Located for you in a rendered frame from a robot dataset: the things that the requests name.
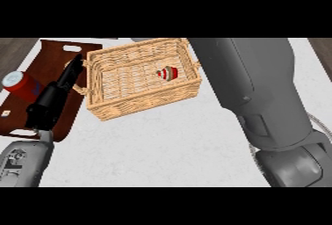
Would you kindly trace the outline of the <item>red can with pale lid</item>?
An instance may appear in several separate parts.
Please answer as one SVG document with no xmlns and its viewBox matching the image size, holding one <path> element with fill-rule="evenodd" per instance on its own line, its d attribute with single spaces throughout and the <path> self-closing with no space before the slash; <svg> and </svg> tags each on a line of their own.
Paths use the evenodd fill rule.
<svg viewBox="0 0 332 225">
<path fill-rule="evenodd" d="M 1 85 L 4 89 L 26 102 L 37 100 L 44 85 L 38 80 L 22 71 L 12 71 L 3 78 Z"/>
</svg>

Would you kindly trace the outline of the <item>red and white cupcake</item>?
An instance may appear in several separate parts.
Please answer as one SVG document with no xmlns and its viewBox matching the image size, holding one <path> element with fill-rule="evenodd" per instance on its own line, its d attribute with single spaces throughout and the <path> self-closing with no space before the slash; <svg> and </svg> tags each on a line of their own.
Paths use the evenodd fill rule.
<svg viewBox="0 0 332 225">
<path fill-rule="evenodd" d="M 177 79 L 177 68 L 165 66 L 162 69 L 156 71 L 156 75 L 165 80 L 171 81 Z"/>
</svg>

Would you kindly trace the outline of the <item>dark brown wooden cutting board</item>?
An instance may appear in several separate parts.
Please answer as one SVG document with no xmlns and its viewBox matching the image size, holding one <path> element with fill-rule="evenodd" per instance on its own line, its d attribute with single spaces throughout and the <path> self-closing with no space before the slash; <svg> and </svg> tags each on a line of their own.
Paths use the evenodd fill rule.
<svg viewBox="0 0 332 225">
<path fill-rule="evenodd" d="M 87 58 L 90 51 L 102 49 L 102 44 L 78 43 L 68 41 L 41 40 L 41 49 L 34 61 L 29 63 L 26 73 L 43 85 L 59 79 L 65 69 L 65 64 L 74 59 L 77 54 Z M 69 96 L 56 126 L 52 129 L 53 140 L 60 142 L 71 130 L 71 126 L 78 114 L 82 101 L 81 94 L 69 91 Z M 37 139 L 37 135 L 12 134 L 18 129 L 26 129 L 26 107 L 29 103 L 12 93 L 7 94 L 4 103 L 0 105 L 0 136 Z M 7 117 L 1 118 L 3 111 L 10 111 Z"/>
</svg>

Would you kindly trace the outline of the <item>tan wicker basket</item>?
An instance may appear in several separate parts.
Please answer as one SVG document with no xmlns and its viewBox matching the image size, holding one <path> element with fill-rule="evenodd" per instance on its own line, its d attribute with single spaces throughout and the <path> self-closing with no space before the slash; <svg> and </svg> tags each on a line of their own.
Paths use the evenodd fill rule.
<svg viewBox="0 0 332 225">
<path fill-rule="evenodd" d="M 198 95 L 199 62 L 192 60 L 187 45 L 184 38 L 156 38 L 87 53 L 87 83 L 72 89 L 100 120 Z M 177 68 L 177 79 L 170 82 L 156 75 L 165 66 Z"/>
</svg>

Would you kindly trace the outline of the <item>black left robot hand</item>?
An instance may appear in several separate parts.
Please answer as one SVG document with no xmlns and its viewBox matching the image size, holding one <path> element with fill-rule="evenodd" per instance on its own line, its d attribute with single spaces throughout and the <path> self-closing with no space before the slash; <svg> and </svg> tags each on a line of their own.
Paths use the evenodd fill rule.
<svg viewBox="0 0 332 225">
<path fill-rule="evenodd" d="M 82 55 L 77 54 L 59 79 L 52 81 L 41 91 L 37 101 L 26 107 L 26 128 L 52 130 L 65 107 L 69 90 L 77 82 L 82 71 Z"/>
</svg>

